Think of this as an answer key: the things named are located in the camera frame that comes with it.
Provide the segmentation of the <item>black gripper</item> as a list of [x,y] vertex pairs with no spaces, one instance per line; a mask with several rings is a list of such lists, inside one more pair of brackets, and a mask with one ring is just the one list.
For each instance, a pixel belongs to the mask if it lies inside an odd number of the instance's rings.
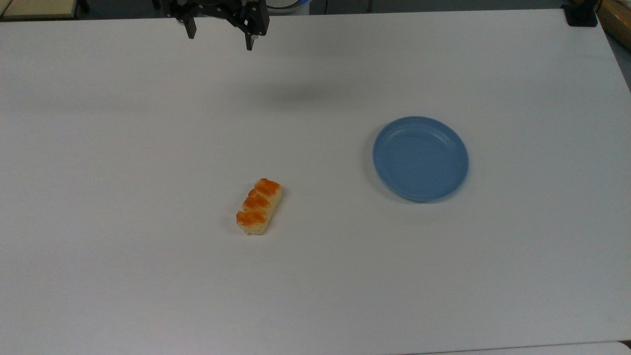
[[265,36],[270,24],[266,2],[243,0],[164,0],[164,16],[183,24],[189,39],[197,31],[195,18],[201,15],[244,24],[246,49],[253,50],[255,39]]

